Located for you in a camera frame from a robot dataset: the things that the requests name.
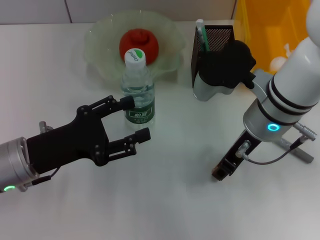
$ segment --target pen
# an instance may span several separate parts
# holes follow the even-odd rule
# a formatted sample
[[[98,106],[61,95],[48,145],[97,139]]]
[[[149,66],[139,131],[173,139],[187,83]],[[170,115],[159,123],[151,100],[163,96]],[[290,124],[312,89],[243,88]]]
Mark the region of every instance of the pen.
[[[201,48],[202,50],[205,50],[206,52],[210,51],[210,47],[209,47],[209,42],[208,42],[208,37],[207,37],[207,33],[206,33],[206,28],[205,28],[205,23],[203,19],[198,19],[195,22],[196,25],[196,31],[199,35],[199,40],[201,43]]]

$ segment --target cable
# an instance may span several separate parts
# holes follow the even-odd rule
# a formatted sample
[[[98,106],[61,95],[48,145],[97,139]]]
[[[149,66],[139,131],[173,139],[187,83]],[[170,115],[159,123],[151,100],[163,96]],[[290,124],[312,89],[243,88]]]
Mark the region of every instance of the cable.
[[[33,180],[31,183],[32,185],[38,185],[38,184],[41,184],[43,182],[46,182],[46,181],[49,181],[51,180],[51,178],[58,172],[58,170],[60,169],[60,167],[58,167],[56,170],[54,170],[54,172],[51,174],[51,175],[48,175],[48,176],[42,176],[42,177],[39,177],[38,179],[36,180]]]
[[[54,170],[54,172],[50,175],[50,177],[52,178],[58,171],[59,171],[60,167],[58,167],[56,170]]]
[[[248,162],[253,163],[253,164],[257,164],[257,165],[268,165],[268,164],[273,164],[275,162],[278,162],[280,159],[282,159],[285,155],[287,155],[288,153],[290,153],[292,151],[292,149],[289,149],[288,151],[286,151],[284,154],[282,154],[280,157],[276,158],[275,160],[272,161],[267,161],[267,162],[258,162],[258,161],[252,161],[250,158],[246,159]]]
[[[299,137],[294,143],[292,143],[290,145],[290,148],[284,153],[282,154],[280,157],[276,158],[275,160],[272,160],[272,161],[267,161],[267,162],[258,162],[258,161],[253,161],[249,158],[248,155],[244,154],[243,155],[243,158],[245,160],[247,160],[248,162],[250,163],[253,163],[253,164],[257,164],[257,165],[269,165],[269,164],[273,164],[275,162],[278,162],[279,160],[281,160],[284,156],[286,156],[288,153],[290,153],[292,150],[296,149],[297,147],[299,147],[301,144],[303,144],[305,141],[307,140],[306,137],[304,136],[301,136]]]

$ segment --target bottle cap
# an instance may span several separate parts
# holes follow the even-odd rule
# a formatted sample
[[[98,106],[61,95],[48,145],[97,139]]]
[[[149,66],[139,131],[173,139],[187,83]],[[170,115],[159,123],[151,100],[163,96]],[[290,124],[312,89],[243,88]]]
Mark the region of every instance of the bottle cap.
[[[146,66],[146,55],[139,48],[132,48],[124,55],[125,66],[128,69],[143,69]]]

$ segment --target black ring band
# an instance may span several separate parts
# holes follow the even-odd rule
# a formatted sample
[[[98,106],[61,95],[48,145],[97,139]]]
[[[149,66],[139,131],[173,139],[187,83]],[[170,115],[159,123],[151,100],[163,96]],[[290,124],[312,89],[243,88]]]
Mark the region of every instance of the black ring band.
[[[261,103],[259,101],[257,101],[258,104],[258,108],[260,109],[261,113],[267,118],[269,119],[271,122],[275,123],[275,124],[279,124],[281,126],[292,126],[294,124],[296,124],[298,121],[296,122],[292,122],[292,123],[287,123],[287,122],[282,122],[282,121],[278,121],[276,119],[274,119],[272,116],[270,116],[265,109],[262,107]]]
[[[294,116],[301,116],[306,114],[307,112],[310,111],[310,109],[308,111],[304,111],[304,112],[295,112],[295,111],[290,111],[288,109],[286,109],[285,107],[281,106],[272,96],[270,89],[269,89],[269,85],[266,88],[266,95],[269,98],[270,102],[280,111],[284,112],[285,114],[290,114],[290,115],[294,115]]]
[[[289,101],[288,99],[286,99],[284,96],[281,95],[281,93],[278,91],[278,89],[276,88],[276,85],[275,85],[275,76],[273,76],[273,78],[271,79],[271,88],[274,92],[274,94],[282,101],[284,102],[285,104],[287,104],[288,106],[292,107],[292,108],[295,108],[295,109],[299,109],[299,110],[307,110],[307,109],[311,109],[312,107],[314,107],[316,104],[312,105],[312,106],[301,106],[301,105],[298,105],[298,104],[295,104],[291,101]]]

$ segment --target white wall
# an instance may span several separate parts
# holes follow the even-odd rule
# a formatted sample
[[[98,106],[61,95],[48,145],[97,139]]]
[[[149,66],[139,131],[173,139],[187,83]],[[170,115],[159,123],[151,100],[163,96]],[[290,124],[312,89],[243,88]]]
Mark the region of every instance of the white wall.
[[[64,0],[0,0],[0,24],[69,23]]]
[[[93,23],[127,9],[159,12],[175,21],[230,19],[235,0],[66,0],[74,23]],[[0,0],[1,24],[69,23],[65,0]]]
[[[152,10],[175,21],[231,19],[235,0],[67,0],[74,23],[93,23],[126,9]]]

